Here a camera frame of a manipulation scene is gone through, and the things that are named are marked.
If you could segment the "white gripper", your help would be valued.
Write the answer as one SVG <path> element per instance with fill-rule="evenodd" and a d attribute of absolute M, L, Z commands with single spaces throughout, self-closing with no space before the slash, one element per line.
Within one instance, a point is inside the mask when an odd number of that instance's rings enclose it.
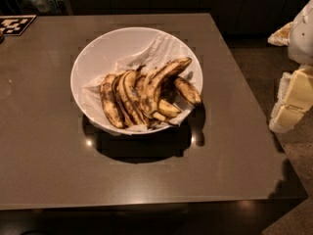
<path fill-rule="evenodd" d="M 267 41 L 274 46 L 289 45 L 291 60 L 313 65 L 313 0 L 309 0 L 292 23 L 276 30 Z M 277 99 L 269 128 L 276 133 L 286 133 L 294 129 L 313 107 L 313 67 L 300 66 L 293 73 L 284 72 Z"/>

